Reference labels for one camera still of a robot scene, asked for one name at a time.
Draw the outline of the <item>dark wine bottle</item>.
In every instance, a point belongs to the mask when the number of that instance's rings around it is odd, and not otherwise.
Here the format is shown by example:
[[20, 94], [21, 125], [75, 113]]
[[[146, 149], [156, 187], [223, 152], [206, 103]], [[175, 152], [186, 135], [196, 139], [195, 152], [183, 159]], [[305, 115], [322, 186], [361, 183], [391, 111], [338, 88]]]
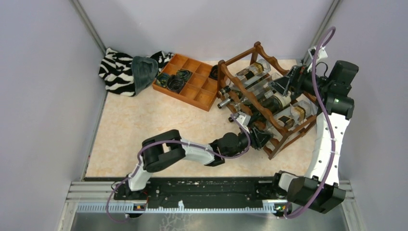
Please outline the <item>dark wine bottle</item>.
[[217, 104], [218, 109], [223, 109], [227, 106], [232, 106], [234, 109], [237, 109], [237, 104], [231, 97], [228, 97]]
[[[264, 101], [259, 102], [264, 108], [267, 108], [272, 114], [282, 111], [290, 102], [292, 101], [291, 95], [281, 96], [279, 93], [274, 93], [270, 98], [265, 99]], [[248, 125], [260, 121], [266, 122], [266, 118], [256, 109], [255, 106], [248, 100], [243, 101], [243, 105], [250, 108], [253, 112], [251, 119]]]

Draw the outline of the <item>small clear glass bottle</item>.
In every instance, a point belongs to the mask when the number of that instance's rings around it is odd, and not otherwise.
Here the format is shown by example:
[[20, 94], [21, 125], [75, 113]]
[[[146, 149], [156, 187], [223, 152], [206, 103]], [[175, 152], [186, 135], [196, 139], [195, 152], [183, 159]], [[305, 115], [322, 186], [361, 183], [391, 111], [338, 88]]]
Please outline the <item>small clear glass bottle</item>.
[[273, 80], [282, 77], [279, 73], [266, 74], [258, 83], [248, 89], [261, 102], [270, 98], [276, 91], [269, 85]]

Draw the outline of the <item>clear liquor bottle gold label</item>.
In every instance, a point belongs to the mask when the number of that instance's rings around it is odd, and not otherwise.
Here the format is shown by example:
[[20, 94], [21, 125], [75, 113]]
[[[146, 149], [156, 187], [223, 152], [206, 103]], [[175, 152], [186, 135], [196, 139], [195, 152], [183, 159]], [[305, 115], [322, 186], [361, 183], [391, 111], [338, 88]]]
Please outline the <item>clear liquor bottle gold label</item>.
[[300, 100], [275, 114], [274, 119], [280, 126], [291, 130], [302, 124], [308, 117], [315, 115], [317, 110], [317, 106], [310, 100]]

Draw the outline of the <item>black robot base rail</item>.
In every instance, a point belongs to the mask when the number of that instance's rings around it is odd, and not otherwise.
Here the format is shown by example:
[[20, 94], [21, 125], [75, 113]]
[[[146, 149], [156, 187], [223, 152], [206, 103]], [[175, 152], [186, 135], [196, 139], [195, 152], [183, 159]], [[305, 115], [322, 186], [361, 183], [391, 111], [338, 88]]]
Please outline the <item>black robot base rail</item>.
[[126, 183], [102, 202], [83, 202], [80, 212], [125, 213], [246, 213], [282, 217], [293, 206], [274, 177], [151, 178], [144, 189], [131, 191]]

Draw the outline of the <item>wooden wine rack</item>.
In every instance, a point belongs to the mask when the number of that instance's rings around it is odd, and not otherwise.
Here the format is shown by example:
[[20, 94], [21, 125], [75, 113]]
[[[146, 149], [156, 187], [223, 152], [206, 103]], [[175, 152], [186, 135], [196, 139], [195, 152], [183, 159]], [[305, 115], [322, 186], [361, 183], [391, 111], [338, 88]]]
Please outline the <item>wooden wine rack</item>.
[[213, 143], [219, 154], [235, 157], [252, 147], [272, 159], [317, 124], [316, 97], [285, 87], [288, 70], [259, 42], [217, 66], [218, 107], [229, 108], [242, 126], [238, 135], [229, 133]]

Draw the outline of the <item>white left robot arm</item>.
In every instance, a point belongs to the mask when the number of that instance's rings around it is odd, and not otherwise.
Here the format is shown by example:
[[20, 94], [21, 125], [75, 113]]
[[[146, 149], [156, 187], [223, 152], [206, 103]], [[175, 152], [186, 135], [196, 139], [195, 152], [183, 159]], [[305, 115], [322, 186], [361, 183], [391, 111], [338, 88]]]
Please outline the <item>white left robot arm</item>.
[[162, 171], [180, 160], [216, 167], [226, 159], [238, 158], [250, 148], [262, 149], [272, 134], [258, 128], [243, 129], [241, 133], [226, 133], [209, 144], [191, 142], [176, 129], [156, 135], [142, 142], [139, 163], [128, 175], [125, 192], [132, 199], [143, 196], [144, 188], [153, 173]]

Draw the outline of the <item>dark wine bottle back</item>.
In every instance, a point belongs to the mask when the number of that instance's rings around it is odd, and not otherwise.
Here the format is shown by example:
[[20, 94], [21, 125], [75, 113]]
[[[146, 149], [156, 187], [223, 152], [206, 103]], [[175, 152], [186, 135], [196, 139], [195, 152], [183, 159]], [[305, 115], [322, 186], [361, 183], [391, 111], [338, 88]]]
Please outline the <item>dark wine bottle back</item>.
[[218, 109], [223, 109], [227, 106], [232, 106], [234, 109], [237, 109], [237, 104], [231, 97], [228, 97], [217, 104]]

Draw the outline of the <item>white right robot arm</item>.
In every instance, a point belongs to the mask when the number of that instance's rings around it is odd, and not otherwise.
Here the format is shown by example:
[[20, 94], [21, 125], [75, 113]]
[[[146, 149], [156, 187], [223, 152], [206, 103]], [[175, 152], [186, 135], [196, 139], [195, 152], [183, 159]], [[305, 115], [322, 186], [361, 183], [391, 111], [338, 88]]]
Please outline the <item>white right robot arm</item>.
[[327, 77], [318, 77], [313, 70], [298, 66], [286, 76], [285, 85], [293, 93], [310, 93], [317, 98], [318, 105], [317, 136], [306, 173], [296, 176], [280, 171], [271, 185], [273, 196], [285, 197], [289, 203], [299, 206], [294, 212], [283, 213], [289, 218], [306, 209], [326, 214], [345, 199], [346, 191], [339, 187], [338, 165], [344, 133], [355, 107], [354, 99], [348, 94], [358, 71], [357, 65], [338, 60]]

